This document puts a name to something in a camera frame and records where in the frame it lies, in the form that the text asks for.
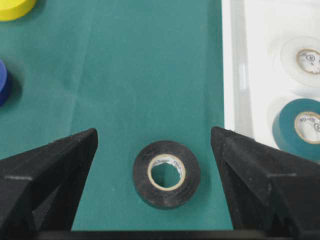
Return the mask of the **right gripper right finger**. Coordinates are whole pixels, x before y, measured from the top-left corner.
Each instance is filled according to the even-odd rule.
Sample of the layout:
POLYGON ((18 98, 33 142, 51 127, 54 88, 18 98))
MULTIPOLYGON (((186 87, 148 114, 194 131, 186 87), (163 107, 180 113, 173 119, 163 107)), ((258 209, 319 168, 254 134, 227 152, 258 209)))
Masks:
POLYGON ((235 230, 320 237, 320 166, 218 126, 210 144, 235 230))

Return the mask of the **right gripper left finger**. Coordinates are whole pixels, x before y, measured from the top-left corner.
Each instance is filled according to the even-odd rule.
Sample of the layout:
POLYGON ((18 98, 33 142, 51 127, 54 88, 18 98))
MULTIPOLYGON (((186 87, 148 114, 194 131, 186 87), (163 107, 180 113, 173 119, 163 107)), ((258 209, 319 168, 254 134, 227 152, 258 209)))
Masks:
POLYGON ((0 233, 69 231, 98 148, 94 128, 0 161, 0 233))

